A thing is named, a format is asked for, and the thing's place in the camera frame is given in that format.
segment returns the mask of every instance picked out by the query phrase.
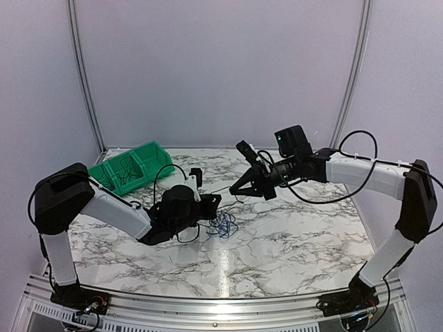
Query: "white marble table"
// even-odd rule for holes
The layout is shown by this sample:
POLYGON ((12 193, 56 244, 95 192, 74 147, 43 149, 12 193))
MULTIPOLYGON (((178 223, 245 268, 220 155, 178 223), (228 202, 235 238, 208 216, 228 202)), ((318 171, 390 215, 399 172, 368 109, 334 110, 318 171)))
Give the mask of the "white marble table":
MULTIPOLYGON (((107 157, 124 150, 114 150, 107 157)), ((248 168, 240 153, 229 149, 170 149, 173 161, 186 171, 204 171, 202 192, 232 185, 248 168)), ((180 172, 159 182, 169 188, 180 172)), ((298 192, 310 199, 344 194, 338 185, 303 183, 298 192)), ((347 286, 373 254, 366 231, 351 200, 309 205, 277 189, 276 199, 239 197, 234 214, 239 230, 219 239, 201 229, 192 243, 176 239, 149 247, 124 232, 87 216, 79 216, 69 235, 75 266, 83 284, 150 295, 240 298, 275 297, 326 291, 347 286)), ((221 206, 233 203, 228 189, 221 206)), ((126 199, 152 204, 152 186, 126 199)), ((192 239, 196 229, 181 233, 192 239)))

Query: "lavender wall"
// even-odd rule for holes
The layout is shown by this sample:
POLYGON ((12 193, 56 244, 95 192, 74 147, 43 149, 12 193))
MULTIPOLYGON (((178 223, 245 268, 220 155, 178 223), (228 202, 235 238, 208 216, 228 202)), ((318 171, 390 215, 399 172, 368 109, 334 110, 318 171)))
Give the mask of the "lavender wall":
POLYGON ((329 144, 362 1, 79 1, 108 146, 275 147, 302 124, 329 144))
MULTIPOLYGON (((368 48, 344 133, 367 129, 382 158, 424 159, 443 179, 443 5, 440 0, 374 1, 368 48)), ((367 139, 348 145, 371 154, 367 139)), ((443 202, 441 189, 436 188, 443 202)), ((379 246, 392 232, 399 203, 371 192, 357 206, 379 246)), ((438 213, 434 226, 440 224, 438 213)), ((419 332, 443 325, 443 231, 420 243, 400 269, 419 332)))
POLYGON ((98 157, 64 1, 0 2, 0 331, 43 259, 26 204, 35 183, 98 157))

